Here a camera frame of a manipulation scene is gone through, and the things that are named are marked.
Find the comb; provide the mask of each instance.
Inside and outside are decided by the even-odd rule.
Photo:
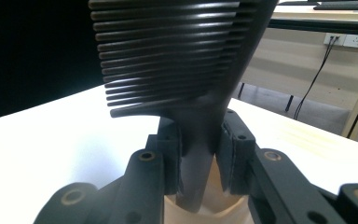
[[[90,0],[113,118],[155,115],[181,133],[176,203],[200,209],[221,124],[276,0]]]

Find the wooden panel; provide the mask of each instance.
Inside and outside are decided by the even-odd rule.
[[[324,37],[267,29],[241,81],[302,97],[323,61]],[[308,99],[352,110],[358,100],[358,49],[334,47]]]

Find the electrical socket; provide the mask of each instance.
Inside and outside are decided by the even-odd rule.
[[[344,46],[358,48],[358,35],[347,35],[344,41]]]
[[[345,42],[345,38],[347,37],[347,35],[343,35],[343,34],[332,34],[332,33],[327,33],[326,37],[324,38],[324,44],[328,45],[330,43],[330,37],[336,38],[337,36],[339,37],[338,40],[336,40],[336,42],[334,43],[334,45],[336,46],[343,46],[344,42]]]

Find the black cable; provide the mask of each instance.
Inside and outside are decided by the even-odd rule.
[[[319,74],[321,73],[322,69],[324,68],[324,64],[326,63],[327,61],[327,58],[328,58],[328,55],[330,54],[330,51],[331,49],[333,48],[334,44],[336,43],[336,41],[339,39],[338,36],[336,36],[336,38],[334,37],[330,37],[330,41],[327,45],[327,50],[326,50],[326,53],[324,54],[324,60],[321,64],[321,67],[319,68],[319,71],[318,73],[316,73],[316,76],[313,78],[312,82],[310,83],[310,87],[308,88],[307,90],[307,93],[304,95],[304,97],[302,98],[302,100],[300,101],[300,103],[298,104],[297,106],[297,109],[296,109],[296,112],[295,112],[295,116],[293,117],[293,119],[297,120],[298,119],[298,114],[300,113],[300,110],[301,110],[301,107],[302,105],[304,104],[304,100],[305,98],[307,97],[308,93],[310,93],[310,89],[312,88],[313,84],[315,83],[316,81],[316,78],[318,78]]]

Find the table surface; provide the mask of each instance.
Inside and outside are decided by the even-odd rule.
[[[358,22],[358,10],[313,10],[313,8],[314,6],[276,6],[272,19]]]
[[[276,6],[269,28],[358,35],[358,10]]]
[[[111,119],[104,88],[0,118],[0,223],[31,223],[49,197],[73,182],[102,187],[121,176],[158,118]],[[286,153],[317,186],[358,183],[358,143],[231,100],[261,147]]]

